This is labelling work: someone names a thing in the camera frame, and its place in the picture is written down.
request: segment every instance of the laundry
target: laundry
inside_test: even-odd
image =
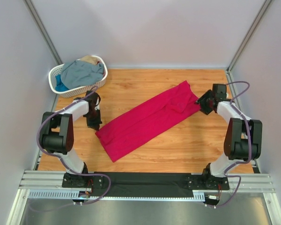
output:
[[[95,56],[91,56],[91,55],[86,55],[86,56],[82,57],[80,59],[80,61],[88,62],[88,63],[94,64],[94,65],[98,64],[98,58]]]
[[[93,65],[80,60],[65,63],[60,73],[62,83],[69,89],[93,85],[103,77],[103,63]]]
[[[200,110],[187,81],[115,118],[96,132],[113,162]]]
[[[56,87],[55,87],[55,90],[56,90],[56,91],[62,92],[62,91],[67,91],[67,90],[69,90],[69,88],[67,88],[67,87],[63,84],[63,82],[61,82],[60,74],[58,74],[58,75],[55,77],[55,79],[56,79]]]

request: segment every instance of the beige cloth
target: beige cloth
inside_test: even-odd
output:
[[[94,64],[94,65],[98,64],[98,58],[91,56],[91,55],[86,55],[86,56],[82,57],[80,59],[80,61],[88,62],[88,63]]]

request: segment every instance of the basket rim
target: basket rim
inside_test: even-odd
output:
[[[101,57],[99,57],[99,56],[97,56],[97,55],[92,55],[92,56],[98,58],[99,61],[100,61],[101,63],[103,63],[104,70],[105,70],[105,75],[104,75],[104,77],[102,78],[102,80],[98,81],[98,82],[101,82],[101,81],[103,81],[103,80],[105,80],[105,79],[107,78],[108,71],[107,71],[106,64],[105,64],[105,62],[103,61],[103,59],[102,59]],[[52,71],[53,71],[54,69],[56,69],[57,67],[61,67],[61,66],[63,66],[63,65],[64,65],[64,64],[55,66],[54,68],[52,68],[52,69],[50,70],[50,72],[49,72],[49,74],[48,74],[49,85],[50,85],[51,90],[52,90],[54,93],[56,93],[56,94],[65,94],[65,93],[69,93],[69,92],[71,92],[71,91],[79,90],[79,89],[81,89],[81,88],[84,88],[84,87],[88,87],[88,86],[89,86],[89,85],[88,85],[88,86],[81,86],[81,87],[74,88],[74,89],[71,89],[71,90],[66,90],[66,91],[56,91],[55,88],[54,88],[53,85],[52,85],[52,82],[51,82],[51,73],[52,73]]]

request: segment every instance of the blue cloth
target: blue cloth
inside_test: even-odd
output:
[[[75,60],[65,63],[60,78],[69,89],[93,85],[104,77],[104,65],[99,62],[94,65],[88,62]]]
[[[69,88],[67,88],[67,87],[61,82],[60,74],[58,74],[55,78],[56,78],[56,87],[55,87],[55,90],[56,90],[56,91],[66,91],[66,90],[69,90]]]

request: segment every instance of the white plastic basket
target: white plastic basket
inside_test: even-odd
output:
[[[54,67],[49,72],[48,79],[49,79],[49,84],[50,84],[51,90],[54,93],[59,94],[64,98],[70,98],[72,96],[79,95],[79,94],[82,94],[82,93],[90,90],[95,85],[98,86],[99,88],[102,87],[106,82],[106,78],[107,78],[107,74],[108,74],[107,67],[106,67],[106,64],[104,63],[103,59],[101,59],[99,56],[96,56],[96,55],[92,55],[92,56],[98,58],[98,61],[103,63],[103,65],[104,65],[104,77],[102,78],[102,80],[100,80],[99,82],[97,82],[93,85],[89,85],[89,86],[78,87],[78,88],[74,88],[74,89],[67,90],[67,91],[56,91],[55,90],[55,87],[56,87],[56,78],[55,77],[61,73],[62,67],[64,66],[64,64],[62,64],[62,65]]]

